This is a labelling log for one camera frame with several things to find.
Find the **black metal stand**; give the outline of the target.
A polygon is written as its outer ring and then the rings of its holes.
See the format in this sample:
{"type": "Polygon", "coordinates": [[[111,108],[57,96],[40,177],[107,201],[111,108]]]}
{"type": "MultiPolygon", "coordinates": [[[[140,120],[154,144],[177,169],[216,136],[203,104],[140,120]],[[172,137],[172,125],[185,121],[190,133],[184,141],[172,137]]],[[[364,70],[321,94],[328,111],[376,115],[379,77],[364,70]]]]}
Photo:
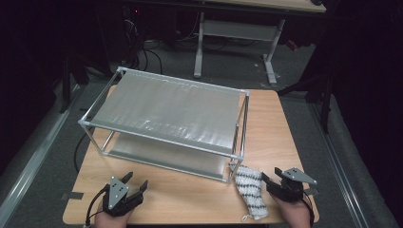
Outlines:
{"type": "Polygon", "coordinates": [[[62,107],[61,113],[65,113],[71,103],[71,78],[80,86],[86,86],[89,82],[85,64],[77,55],[69,54],[63,61],[63,74],[62,74],[62,107]]]}
{"type": "Polygon", "coordinates": [[[318,74],[309,79],[285,87],[278,91],[279,96],[292,91],[306,90],[305,101],[307,103],[320,103],[319,124],[325,133],[328,133],[328,118],[331,111],[330,102],[332,94],[333,76],[330,74],[318,74]]]}

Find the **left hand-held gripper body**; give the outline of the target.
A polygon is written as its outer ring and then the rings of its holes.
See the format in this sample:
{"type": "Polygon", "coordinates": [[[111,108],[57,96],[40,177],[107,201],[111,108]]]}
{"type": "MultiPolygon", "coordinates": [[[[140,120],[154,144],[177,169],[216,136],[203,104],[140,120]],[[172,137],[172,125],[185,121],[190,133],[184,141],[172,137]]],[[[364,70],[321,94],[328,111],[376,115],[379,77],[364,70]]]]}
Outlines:
{"type": "Polygon", "coordinates": [[[123,184],[120,179],[112,177],[103,198],[103,211],[112,217],[121,217],[143,203],[143,196],[132,199],[128,192],[127,183],[123,184]]]}

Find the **white grey striped cloth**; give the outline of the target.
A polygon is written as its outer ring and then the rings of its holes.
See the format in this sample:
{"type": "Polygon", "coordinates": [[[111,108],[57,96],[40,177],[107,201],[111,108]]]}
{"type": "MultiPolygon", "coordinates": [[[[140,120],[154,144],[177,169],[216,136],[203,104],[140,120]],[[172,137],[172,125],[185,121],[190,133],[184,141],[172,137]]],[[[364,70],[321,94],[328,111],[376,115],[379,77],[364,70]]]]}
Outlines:
{"type": "Polygon", "coordinates": [[[247,206],[249,217],[254,220],[267,217],[269,212],[261,195],[260,171],[245,165],[236,166],[233,162],[230,162],[229,166],[235,172],[235,184],[247,206]]]}

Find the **person's left hand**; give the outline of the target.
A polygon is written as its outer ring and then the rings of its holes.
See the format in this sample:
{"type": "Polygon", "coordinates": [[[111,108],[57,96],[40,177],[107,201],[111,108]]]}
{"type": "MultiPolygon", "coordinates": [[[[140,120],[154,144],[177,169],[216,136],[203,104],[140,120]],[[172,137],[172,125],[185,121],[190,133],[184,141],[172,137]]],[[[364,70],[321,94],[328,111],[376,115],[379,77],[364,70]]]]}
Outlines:
{"type": "Polygon", "coordinates": [[[99,214],[95,216],[94,225],[96,228],[126,228],[127,223],[133,213],[133,210],[127,212],[121,217],[112,217],[102,211],[103,205],[98,205],[99,214]]]}

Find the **metal floor rail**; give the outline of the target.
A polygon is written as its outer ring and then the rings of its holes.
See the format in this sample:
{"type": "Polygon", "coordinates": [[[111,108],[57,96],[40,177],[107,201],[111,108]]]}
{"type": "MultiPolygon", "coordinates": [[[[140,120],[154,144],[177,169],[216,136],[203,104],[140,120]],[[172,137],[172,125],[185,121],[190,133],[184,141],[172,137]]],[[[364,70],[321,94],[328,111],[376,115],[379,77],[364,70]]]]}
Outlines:
{"type": "Polygon", "coordinates": [[[76,85],[61,112],[58,99],[0,178],[0,228],[49,228],[63,223],[67,197],[77,176],[77,124],[86,88],[76,85]]]}
{"type": "Polygon", "coordinates": [[[320,123],[319,110],[315,104],[308,104],[311,115],[319,130],[322,140],[326,147],[326,153],[329,157],[330,164],[332,166],[336,182],[340,189],[341,195],[344,198],[345,204],[355,224],[355,228],[367,228],[367,221],[362,214],[362,210],[357,201],[353,186],[350,184],[344,168],[337,156],[335,146],[331,140],[331,137],[326,133],[320,123]]]}

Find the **metal rack with grey fabric shelves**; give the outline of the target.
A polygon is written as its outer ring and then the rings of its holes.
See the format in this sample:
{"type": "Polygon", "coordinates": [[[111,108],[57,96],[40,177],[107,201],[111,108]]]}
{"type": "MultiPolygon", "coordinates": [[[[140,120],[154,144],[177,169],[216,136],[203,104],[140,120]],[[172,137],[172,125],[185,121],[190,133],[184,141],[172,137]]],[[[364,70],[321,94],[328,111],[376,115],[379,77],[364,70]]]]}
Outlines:
{"type": "Polygon", "coordinates": [[[99,154],[229,182],[250,92],[119,67],[79,120],[99,154]]]}

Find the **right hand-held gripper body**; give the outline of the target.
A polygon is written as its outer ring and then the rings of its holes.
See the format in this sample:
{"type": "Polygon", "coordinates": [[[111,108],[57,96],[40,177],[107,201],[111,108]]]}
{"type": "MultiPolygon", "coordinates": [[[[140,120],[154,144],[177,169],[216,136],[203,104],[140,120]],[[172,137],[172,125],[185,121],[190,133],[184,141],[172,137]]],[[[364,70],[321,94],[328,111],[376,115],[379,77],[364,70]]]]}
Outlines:
{"type": "Polygon", "coordinates": [[[273,194],[277,198],[287,201],[296,202],[303,199],[305,194],[303,183],[317,185],[317,181],[305,174],[303,171],[297,167],[290,168],[283,171],[284,179],[280,179],[280,183],[274,182],[271,178],[273,184],[266,188],[266,191],[273,194]]]}

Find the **desk with white metal legs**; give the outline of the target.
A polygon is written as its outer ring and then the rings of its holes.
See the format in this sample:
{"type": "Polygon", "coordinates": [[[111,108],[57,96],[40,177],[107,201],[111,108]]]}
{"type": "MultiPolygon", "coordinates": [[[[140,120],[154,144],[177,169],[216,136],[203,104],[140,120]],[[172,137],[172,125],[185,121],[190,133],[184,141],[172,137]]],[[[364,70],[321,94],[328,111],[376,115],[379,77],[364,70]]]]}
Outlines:
{"type": "MultiPolygon", "coordinates": [[[[201,0],[203,7],[206,7],[208,3],[242,7],[244,10],[247,8],[251,10],[272,10],[278,13],[307,13],[308,15],[318,13],[321,15],[326,11],[322,0],[201,0]]],[[[272,58],[286,21],[284,16],[280,16],[278,22],[273,26],[206,19],[203,11],[199,16],[198,49],[194,66],[195,78],[202,76],[203,38],[213,36],[268,42],[270,47],[267,49],[267,53],[262,55],[262,60],[269,84],[275,85],[277,83],[272,58]]]]}

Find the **person's right hand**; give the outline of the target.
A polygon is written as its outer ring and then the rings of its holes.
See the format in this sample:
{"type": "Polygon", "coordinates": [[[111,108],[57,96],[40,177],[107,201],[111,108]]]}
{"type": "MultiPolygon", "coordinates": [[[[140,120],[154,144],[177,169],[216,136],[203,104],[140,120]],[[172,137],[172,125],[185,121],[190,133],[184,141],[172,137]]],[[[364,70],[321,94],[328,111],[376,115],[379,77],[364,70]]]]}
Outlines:
{"type": "Polygon", "coordinates": [[[306,196],[296,202],[283,201],[273,194],[273,200],[278,204],[284,220],[291,228],[311,228],[311,204],[306,196]]]}

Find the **dark computer tower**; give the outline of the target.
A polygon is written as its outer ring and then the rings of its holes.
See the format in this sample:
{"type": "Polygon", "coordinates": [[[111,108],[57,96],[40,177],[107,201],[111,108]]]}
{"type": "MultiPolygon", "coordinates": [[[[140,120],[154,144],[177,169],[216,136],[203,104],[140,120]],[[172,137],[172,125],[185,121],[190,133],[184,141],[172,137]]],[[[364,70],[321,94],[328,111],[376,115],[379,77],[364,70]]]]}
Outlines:
{"type": "Polygon", "coordinates": [[[122,6],[125,37],[128,45],[128,62],[131,67],[138,63],[138,51],[141,46],[142,29],[140,22],[140,9],[122,6]]]}

